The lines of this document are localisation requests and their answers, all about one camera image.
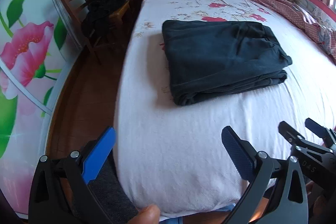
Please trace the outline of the person's right hand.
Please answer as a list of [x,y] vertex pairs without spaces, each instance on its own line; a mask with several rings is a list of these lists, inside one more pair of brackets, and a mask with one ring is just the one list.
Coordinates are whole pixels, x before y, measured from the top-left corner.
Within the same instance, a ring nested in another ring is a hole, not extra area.
[[326,209],[329,200],[326,198],[323,189],[315,182],[306,184],[309,223],[327,223]]

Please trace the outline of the person's left hand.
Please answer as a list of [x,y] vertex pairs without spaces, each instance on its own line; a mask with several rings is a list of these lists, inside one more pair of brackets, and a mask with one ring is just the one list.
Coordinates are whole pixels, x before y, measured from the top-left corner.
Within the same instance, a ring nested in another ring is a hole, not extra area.
[[160,213],[159,207],[151,204],[139,211],[127,224],[158,224]]

